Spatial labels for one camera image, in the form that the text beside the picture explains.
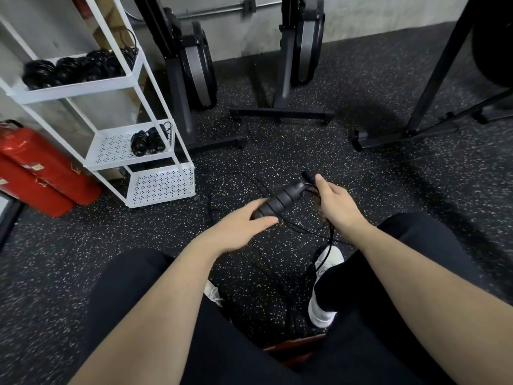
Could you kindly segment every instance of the leg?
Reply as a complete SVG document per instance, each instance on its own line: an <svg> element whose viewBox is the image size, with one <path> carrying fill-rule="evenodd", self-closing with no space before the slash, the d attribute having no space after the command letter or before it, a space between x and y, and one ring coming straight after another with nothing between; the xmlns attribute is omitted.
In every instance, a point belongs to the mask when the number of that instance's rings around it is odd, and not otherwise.
<svg viewBox="0 0 513 385"><path fill-rule="evenodd" d="M400 213L379 228L479 285L478 267L437 220ZM305 366L305 376L361 383L450 382L408 329L361 252L328 269L314 290L319 306L337 317L323 348Z"/></svg>
<svg viewBox="0 0 513 385"><path fill-rule="evenodd" d="M89 300L83 340L85 358L157 281L173 259L151 249L115 257L100 276ZM280 365L202 299L181 384L298 383L298 375Z"/></svg>

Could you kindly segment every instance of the shoe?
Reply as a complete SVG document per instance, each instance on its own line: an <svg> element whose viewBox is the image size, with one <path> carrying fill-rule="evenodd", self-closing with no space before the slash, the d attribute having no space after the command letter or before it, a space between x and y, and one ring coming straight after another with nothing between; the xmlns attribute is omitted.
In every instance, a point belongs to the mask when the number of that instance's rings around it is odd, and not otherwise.
<svg viewBox="0 0 513 385"><path fill-rule="evenodd" d="M223 307L221 304L223 299L219 296L217 286L214 286L214 284L212 284L209 280L207 280L207 283L205 284L205 290L203 293L210 301L215 302L217 306L220 306L221 308Z"/></svg>
<svg viewBox="0 0 513 385"><path fill-rule="evenodd" d="M324 249L324 251L319 255L315 262L316 269L321 265L324 258L328 254L329 246ZM331 251L329 252L328 258L326 262L321 266L319 270L317 270L317 278L316 283L321 278L321 276L328 270L330 267L341 264L344 261L342 253L340 250L331 246ZM337 312L327 312L322 310L321 307L317 304L316 291L312 289L312 297L310 298L310 302L308 303L308 315L310 316L310 320L312 323L319 328L327 328L333 323L335 315Z"/></svg>

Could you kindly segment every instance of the speckled rubber floor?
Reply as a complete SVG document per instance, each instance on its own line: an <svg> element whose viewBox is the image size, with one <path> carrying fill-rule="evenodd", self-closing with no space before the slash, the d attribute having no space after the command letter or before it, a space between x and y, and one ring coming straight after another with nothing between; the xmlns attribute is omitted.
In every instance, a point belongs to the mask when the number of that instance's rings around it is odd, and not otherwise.
<svg viewBox="0 0 513 385"><path fill-rule="evenodd" d="M407 121L451 29L452 24L442 24L324 44L314 80L294 90L290 105L336 109L335 120L325 127L297 120L233 122L227 115L231 105L272 102L277 53L216 63L219 103L199 114L200 128L216 137L244 126L250 142L244 150L193 158L197 202L130 210L105 191L94 204L76 207L61 219L27 208L0 256L0 383L65 383L78 365L88 292L109 259L133 247L177 255L208 226L208 189L231 170L257 175L273 188L298 179L304 168L318 170L345 185L375 224L400 211L424 210L455 232L491 279L490 292L513 303L511 125L471 126L458 134L360 153L347 139L352 126L379 132ZM497 91L479 74L466 45L425 124ZM223 181L213 201L231 210L256 197L250 183L234 177ZM308 200L289 218L309 227L318 224ZM294 335L319 332L305 321L313 284L307 271L325 240L280 225L255 243L295 297ZM349 246L340 248L344 256L352 252ZM234 324L256 344L287 339L283 299L250 262L263 264L252 247L224 255L210 279L219 286Z"/></svg>

